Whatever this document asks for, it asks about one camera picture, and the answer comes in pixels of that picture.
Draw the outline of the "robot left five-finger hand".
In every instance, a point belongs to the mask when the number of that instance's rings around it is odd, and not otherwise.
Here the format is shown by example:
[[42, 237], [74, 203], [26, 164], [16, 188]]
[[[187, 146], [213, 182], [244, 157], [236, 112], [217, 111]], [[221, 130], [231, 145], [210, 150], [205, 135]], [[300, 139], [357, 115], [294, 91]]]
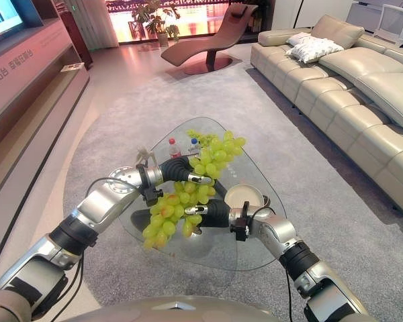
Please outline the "robot left five-finger hand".
[[163, 181], [185, 181], [196, 184], [211, 184], [213, 179], [209, 176], [196, 174], [195, 170], [189, 163], [187, 156], [180, 156], [169, 159], [159, 165], [162, 173]]

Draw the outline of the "robot right five-finger hand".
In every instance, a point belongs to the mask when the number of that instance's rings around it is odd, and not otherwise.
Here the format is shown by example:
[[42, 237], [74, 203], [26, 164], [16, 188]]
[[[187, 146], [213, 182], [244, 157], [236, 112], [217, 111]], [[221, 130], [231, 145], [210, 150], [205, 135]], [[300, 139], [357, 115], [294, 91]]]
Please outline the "robot right five-finger hand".
[[206, 205], [194, 205], [185, 208], [186, 215], [201, 215], [201, 223], [193, 229], [195, 234], [202, 234], [201, 227], [229, 227], [230, 207], [219, 199], [210, 199]]

